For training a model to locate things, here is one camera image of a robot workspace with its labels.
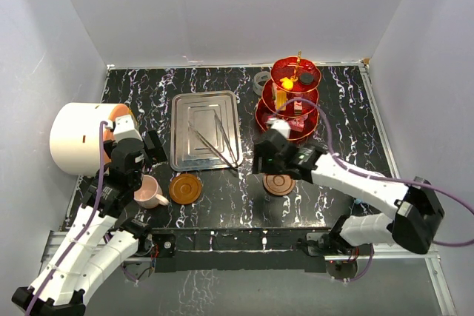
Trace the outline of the brown wooden coaster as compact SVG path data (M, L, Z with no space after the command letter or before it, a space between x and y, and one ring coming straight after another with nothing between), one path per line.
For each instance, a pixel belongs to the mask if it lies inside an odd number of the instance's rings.
M265 175L263 185L269 194L284 196L293 191L296 183L289 175Z
M201 190L201 180L187 173L174 177L169 186L171 199L181 205L194 203L200 197Z

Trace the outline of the red white strawberry cake slice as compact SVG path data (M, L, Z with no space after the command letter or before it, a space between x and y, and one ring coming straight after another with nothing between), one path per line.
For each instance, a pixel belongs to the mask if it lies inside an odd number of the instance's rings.
M290 125L290 129L295 132L303 132L305 126L303 118L294 118L288 121L288 124Z

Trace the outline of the pink ceramic cup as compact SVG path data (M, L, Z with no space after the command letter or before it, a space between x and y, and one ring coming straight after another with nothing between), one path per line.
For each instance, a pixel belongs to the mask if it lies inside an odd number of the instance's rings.
M141 187L134 192L134 201L145 209L167 206L170 202L164 197L158 181L151 175L144 175Z

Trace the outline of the silver metal serving tongs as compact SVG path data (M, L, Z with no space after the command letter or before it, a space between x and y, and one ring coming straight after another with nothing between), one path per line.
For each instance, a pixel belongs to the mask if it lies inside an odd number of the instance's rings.
M208 148L216 157L218 157L223 163L225 163L231 170L237 171L238 160L233 152L233 148L230 144L230 139L224 130L221 119L218 117L216 112L214 113L214 121L215 121L216 127L221 133L221 140L224 147L223 152L221 152L218 148L216 148L213 144L211 144L204 137L204 135L195 128L195 126L190 121L188 121L188 129L195 134L195 136L203 143L203 145L206 148Z

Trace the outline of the brown chocolate layered cake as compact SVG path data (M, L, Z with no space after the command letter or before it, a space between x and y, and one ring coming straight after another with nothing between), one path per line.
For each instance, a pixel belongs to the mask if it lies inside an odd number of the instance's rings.
M296 115L296 116L302 115L303 106L302 106L302 101L301 100L296 99L293 102L293 112L294 112L294 115Z

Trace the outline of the yellow orange cake piece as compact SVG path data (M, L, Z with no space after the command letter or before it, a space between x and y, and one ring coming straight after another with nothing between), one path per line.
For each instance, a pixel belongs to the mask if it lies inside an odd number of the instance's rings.
M287 101L287 93L283 90L277 90L275 94L275 108L285 110L284 103Z

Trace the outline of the red three-tier cake stand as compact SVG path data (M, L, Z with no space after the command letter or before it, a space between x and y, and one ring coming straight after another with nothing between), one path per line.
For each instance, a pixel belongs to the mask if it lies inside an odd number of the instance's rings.
M314 105L318 103L318 85L321 81L321 71L313 62L302 58L301 54L298 53L296 56L289 56L276 61L270 73L271 79L264 85L263 92L256 105L256 123L263 132L268 129L266 122L272 115L287 122L294 118L303 118L305 123L303 132L292 130L290 132L291 141L303 141L315 131L318 124L318 111ZM299 81L302 73L313 74L313 83L310 85L302 84ZM292 91L281 87L280 80L283 77L288 77L294 81ZM284 103L285 110L275 108L275 101L272 100L272 83L277 85L278 90L287 93L287 101ZM302 101L303 112L300 116L294 115L293 112L293 102L296 99Z

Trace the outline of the green striped macaron cake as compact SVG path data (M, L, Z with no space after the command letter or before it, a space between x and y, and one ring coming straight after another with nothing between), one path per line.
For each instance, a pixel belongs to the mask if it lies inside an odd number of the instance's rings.
M278 95L278 87L275 83L272 83L272 100L276 100Z

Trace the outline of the orange fish shaped pastry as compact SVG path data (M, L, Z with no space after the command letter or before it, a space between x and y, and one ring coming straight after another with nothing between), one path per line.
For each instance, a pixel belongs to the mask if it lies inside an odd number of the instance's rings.
M281 87L285 90L292 91L294 87L294 81L288 77L283 77L280 80Z

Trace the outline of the dark chocolate cookie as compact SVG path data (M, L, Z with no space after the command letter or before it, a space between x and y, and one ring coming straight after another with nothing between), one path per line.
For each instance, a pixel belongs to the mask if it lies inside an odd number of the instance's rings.
M314 81L313 74L311 74L311 73L302 73L299 77L299 81L304 85L310 85Z

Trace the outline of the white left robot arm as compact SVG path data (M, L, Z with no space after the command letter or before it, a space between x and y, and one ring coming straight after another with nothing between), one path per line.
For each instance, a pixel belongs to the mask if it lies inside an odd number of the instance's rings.
M101 141L99 170L73 225L50 262L12 302L26 315L83 315L93 293L132 255L153 247L150 227L135 218L116 225L143 183L143 171L166 161L158 134Z

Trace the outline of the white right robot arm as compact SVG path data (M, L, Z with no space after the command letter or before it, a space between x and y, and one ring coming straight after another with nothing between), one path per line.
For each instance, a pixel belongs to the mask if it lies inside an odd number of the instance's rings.
M343 192L377 209L375 215L342 215L327 234L310 244L341 255L371 243L396 243L424 255L444 218L438 197L427 186L387 181L383 175L352 164L340 166L321 147L313 143L297 146L275 129L255 142L253 173L288 175Z

